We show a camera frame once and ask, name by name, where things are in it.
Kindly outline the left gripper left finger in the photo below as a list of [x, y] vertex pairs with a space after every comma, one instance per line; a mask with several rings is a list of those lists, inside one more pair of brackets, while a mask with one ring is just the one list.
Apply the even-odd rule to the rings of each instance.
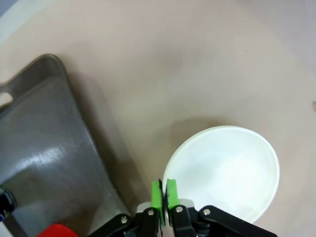
[[130, 216], [121, 213], [90, 234], [91, 237], [160, 237], [165, 226], [162, 181], [152, 182], [151, 200]]

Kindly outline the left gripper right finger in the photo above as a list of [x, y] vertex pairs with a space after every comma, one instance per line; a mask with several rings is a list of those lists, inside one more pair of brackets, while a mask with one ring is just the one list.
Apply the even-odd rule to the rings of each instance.
[[176, 180], [168, 179], [166, 210], [175, 237], [275, 237], [276, 234], [248, 223], [213, 205], [196, 210], [193, 202], [178, 198]]

